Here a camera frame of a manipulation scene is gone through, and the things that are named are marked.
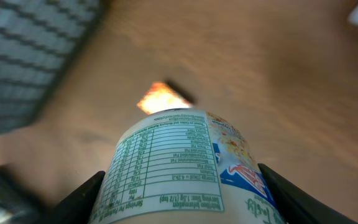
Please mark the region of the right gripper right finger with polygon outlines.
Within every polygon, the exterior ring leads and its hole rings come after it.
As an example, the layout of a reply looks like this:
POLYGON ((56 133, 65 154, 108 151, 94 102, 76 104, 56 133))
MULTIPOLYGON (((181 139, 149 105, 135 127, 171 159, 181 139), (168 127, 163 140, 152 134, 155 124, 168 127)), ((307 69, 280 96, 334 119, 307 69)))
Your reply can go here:
POLYGON ((354 220, 316 200, 280 174, 259 164, 278 211, 288 223, 357 224, 354 220))

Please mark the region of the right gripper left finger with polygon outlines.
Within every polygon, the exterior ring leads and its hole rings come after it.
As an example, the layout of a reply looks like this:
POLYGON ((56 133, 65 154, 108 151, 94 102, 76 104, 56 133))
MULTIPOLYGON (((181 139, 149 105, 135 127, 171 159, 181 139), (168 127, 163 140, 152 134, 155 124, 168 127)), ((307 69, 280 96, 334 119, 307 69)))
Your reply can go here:
POLYGON ((95 173, 65 197, 47 213, 47 224, 87 224, 104 176, 105 171, 95 173))

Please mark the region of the green lid jar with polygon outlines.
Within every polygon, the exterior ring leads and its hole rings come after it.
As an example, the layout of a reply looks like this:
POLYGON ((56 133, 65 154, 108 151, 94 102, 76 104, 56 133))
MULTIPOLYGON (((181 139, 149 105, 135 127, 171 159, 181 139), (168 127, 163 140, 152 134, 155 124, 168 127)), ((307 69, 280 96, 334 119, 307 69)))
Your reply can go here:
POLYGON ((90 223, 284 223, 247 141, 215 114, 174 109, 128 129, 90 223))

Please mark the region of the orange small box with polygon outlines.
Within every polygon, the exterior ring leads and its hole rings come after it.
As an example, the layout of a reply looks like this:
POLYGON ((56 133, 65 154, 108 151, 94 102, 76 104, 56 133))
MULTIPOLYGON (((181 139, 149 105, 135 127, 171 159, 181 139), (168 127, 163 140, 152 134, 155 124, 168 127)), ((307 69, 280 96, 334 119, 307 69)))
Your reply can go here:
POLYGON ((192 108, 196 98, 172 80, 153 82, 137 107, 147 115, 177 108, 192 108))

